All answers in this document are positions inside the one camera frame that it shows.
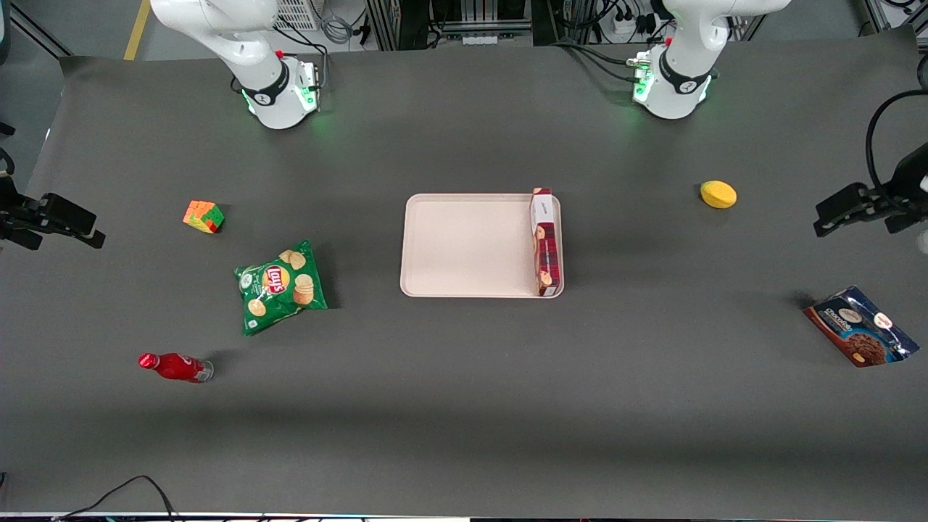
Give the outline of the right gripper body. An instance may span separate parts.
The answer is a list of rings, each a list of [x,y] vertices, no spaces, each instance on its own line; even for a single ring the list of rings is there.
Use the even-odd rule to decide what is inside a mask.
[[[2,241],[12,241],[27,250],[36,251],[43,237],[37,232],[44,218],[40,217],[44,198],[34,199],[21,194],[12,178],[1,178]]]

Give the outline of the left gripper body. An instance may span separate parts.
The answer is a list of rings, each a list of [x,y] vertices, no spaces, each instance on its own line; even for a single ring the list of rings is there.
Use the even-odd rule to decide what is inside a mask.
[[[884,221],[891,234],[904,231],[927,218],[927,144],[918,146],[895,166],[888,182],[881,182],[874,159],[869,159],[869,177],[877,198],[872,218]]]

